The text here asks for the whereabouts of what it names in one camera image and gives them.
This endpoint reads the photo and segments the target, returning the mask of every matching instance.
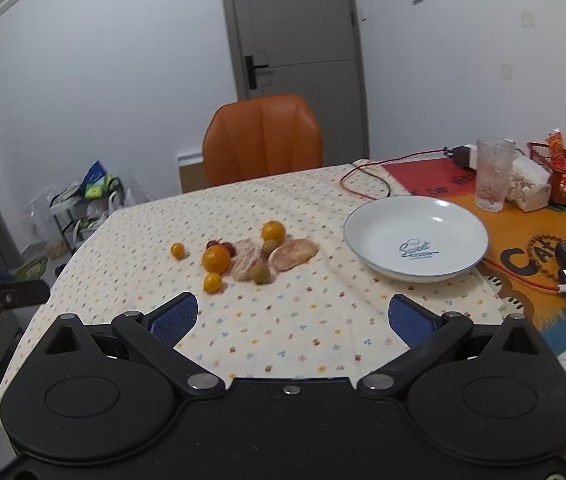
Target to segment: black door handle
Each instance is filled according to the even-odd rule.
[[[269,65],[255,65],[254,56],[245,56],[245,67],[247,69],[247,82],[250,85],[250,90],[256,90],[256,74],[254,71],[257,68],[269,68]]]

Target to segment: orange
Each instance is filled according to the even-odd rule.
[[[172,256],[177,260],[182,260],[185,257],[185,246],[183,244],[172,244],[170,253],[172,253]]]
[[[207,272],[223,274],[230,268],[231,259],[230,252],[222,245],[213,245],[205,249],[201,264]]]
[[[261,228],[261,237],[264,240],[276,240],[279,244],[285,240],[285,228],[281,222],[270,220]]]
[[[205,290],[208,294],[212,294],[214,292],[218,292],[221,290],[223,286],[223,280],[221,276],[216,272],[210,272],[203,280],[203,290]]]

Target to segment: clear glass tumbler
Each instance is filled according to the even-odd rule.
[[[516,145],[509,140],[481,137],[476,141],[476,152],[474,203],[484,211],[496,213],[503,209]]]

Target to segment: floral tablecloth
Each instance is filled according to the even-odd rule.
[[[364,267],[343,240],[343,222],[365,202],[339,187],[351,166],[334,166],[192,192],[121,210],[74,255],[26,330],[0,386],[0,398],[57,316],[108,323],[126,310],[149,312],[182,291],[199,301],[194,329],[176,350],[222,377],[349,377],[356,381],[407,346],[390,329],[387,306],[403,293],[440,314],[458,310],[499,324],[500,300],[471,270],[429,285],[395,282]],[[393,195],[407,194],[388,177]],[[379,179],[357,172],[348,185],[387,196]],[[222,294],[202,290],[201,254],[213,238],[258,240],[270,219],[321,245],[308,263],[269,285],[224,278]],[[174,242],[189,256],[176,261]]]

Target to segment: white bowl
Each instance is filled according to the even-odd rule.
[[[343,226],[349,248],[372,269],[404,282],[448,280],[486,255],[483,223],[456,204],[393,196],[354,210]]]

